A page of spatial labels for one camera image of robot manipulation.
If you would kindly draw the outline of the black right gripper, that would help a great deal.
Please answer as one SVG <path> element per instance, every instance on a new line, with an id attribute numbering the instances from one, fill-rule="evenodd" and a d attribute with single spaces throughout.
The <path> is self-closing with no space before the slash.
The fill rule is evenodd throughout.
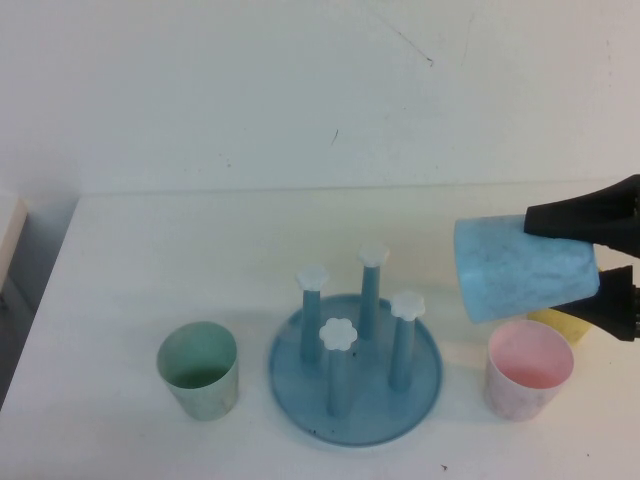
<path id="1" fill-rule="evenodd" d="M 524 232 L 606 246 L 639 256 L 639 176 L 579 197 L 530 206 Z M 589 298 L 566 303 L 560 311 L 606 331 L 620 341 L 640 337 L 640 289 L 631 265 L 599 273 L 600 286 Z"/>

